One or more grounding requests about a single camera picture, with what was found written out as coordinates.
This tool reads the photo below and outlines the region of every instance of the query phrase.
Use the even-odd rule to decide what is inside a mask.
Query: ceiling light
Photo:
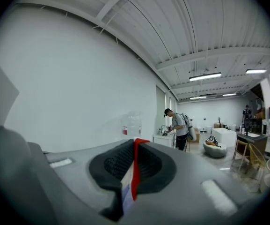
[[[202,97],[190,97],[191,100],[193,100],[193,99],[201,99],[201,98],[206,98],[206,96],[202,96]]]
[[[222,96],[227,97],[227,96],[234,96],[234,95],[237,95],[237,94],[236,93],[230,93],[230,94],[223,94]]]
[[[250,73],[265,73],[266,70],[265,69],[247,69],[246,73],[250,74]]]
[[[220,77],[221,73],[212,73],[212,74],[206,74],[206,75],[200,75],[200,76],[195,76],[195,77],[190,77],[189,81],[197,81],[197,80],[202,80],[202,79],[207,79],[207,78],[213,78],[213,77]]]

